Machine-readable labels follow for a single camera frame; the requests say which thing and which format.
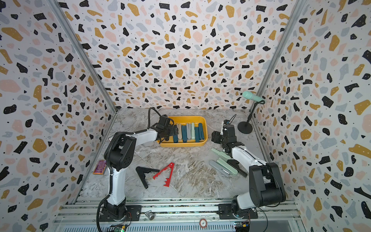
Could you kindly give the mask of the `yellow plastic storage box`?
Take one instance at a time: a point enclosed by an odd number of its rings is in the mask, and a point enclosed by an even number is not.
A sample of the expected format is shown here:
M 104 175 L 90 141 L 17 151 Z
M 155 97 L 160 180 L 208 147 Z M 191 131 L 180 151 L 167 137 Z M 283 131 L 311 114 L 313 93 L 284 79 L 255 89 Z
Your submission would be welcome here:
M 201 147 L 208 140 L 206 119 L 202 116 L 169 116 L 178 128 L 178 135 L 170 136 L 160 146 L 165 148 Z

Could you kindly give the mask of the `dark teal pruning pliers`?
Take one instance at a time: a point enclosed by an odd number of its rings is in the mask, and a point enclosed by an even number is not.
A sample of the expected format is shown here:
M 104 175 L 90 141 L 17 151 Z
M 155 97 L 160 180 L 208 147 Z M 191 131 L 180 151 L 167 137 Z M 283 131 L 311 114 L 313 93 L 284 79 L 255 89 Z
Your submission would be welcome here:
M 199 140 L 202 141 L 205 139 L 204 137 L 204 131 L 203 131 L 203 124 L 199 123 L 198 124 L 198 130 L 199 130 Z

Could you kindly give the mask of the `mint green pruning pliers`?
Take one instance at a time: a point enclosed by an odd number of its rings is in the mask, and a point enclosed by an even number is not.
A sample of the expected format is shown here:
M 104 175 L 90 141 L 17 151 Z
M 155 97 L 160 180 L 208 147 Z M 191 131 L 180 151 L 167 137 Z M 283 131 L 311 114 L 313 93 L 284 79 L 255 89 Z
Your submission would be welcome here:
M 196 134 L 195 134 L 195 123 L 191 123 L 191 139 L 195 140 L 196 139 Z

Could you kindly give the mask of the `cream pruning pliers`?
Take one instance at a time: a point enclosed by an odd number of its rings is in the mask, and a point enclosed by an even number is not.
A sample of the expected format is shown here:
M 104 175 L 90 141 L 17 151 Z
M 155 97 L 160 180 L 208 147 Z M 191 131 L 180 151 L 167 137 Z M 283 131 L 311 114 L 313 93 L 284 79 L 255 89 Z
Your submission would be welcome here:
M 182 141 L 182 126 L 181 126 L 181 124 L 177 124 L 177 128 L 178 128 L 178 139 L 179 139 L 179 141 Z

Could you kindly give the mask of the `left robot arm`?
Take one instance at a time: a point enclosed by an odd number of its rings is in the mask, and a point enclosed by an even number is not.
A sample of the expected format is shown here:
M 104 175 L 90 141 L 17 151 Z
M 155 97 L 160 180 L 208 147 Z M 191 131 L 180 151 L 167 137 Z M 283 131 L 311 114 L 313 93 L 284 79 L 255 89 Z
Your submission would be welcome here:
M 177 132 L 174 120 L 161 115 L 159 121 L 147 129 L 115 133 L 104 154 L 109 169 L 109 190 L 105 202 L 116 207 L 125 201 L 126 171 L 132 163 L 137 146 L 157 140 L 169 140 Z

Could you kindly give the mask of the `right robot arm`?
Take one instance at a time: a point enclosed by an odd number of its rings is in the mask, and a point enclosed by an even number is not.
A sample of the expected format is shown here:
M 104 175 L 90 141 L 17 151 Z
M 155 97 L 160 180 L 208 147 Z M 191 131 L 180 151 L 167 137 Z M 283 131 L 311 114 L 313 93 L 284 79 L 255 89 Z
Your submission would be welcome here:
M 231 203 L 235 215 L 255 207 L 276 207 L 286 200 L 278 165 L 259 159 L 238 142 L 235 128 L 228 120 L 222 122 L 220 131 L 212 133 L 212 142 L 220 144 L 229 160 L 238 162 L 248 171 L 248 192 L 235 196 Z

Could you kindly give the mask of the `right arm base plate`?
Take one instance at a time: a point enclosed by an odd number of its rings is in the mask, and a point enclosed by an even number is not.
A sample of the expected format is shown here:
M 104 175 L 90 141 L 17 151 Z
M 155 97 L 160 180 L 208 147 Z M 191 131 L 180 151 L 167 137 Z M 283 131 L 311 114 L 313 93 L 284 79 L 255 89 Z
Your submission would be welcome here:
M 258 214 L 253 208 L 240 209 L 236 202 L 219 204 L 217 214 L 220 219 L 257 219 Z

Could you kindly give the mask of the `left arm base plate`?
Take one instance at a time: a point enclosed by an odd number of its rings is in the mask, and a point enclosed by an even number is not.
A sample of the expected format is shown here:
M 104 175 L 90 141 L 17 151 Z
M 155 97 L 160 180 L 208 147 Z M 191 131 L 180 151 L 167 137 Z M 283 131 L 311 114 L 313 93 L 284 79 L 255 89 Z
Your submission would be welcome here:
M 119 207 L 103 206 L 100 211 L 99 222 L 119 222 L 124 220 L 128 222 L 139 221 L 141 210 L 141 205 Z

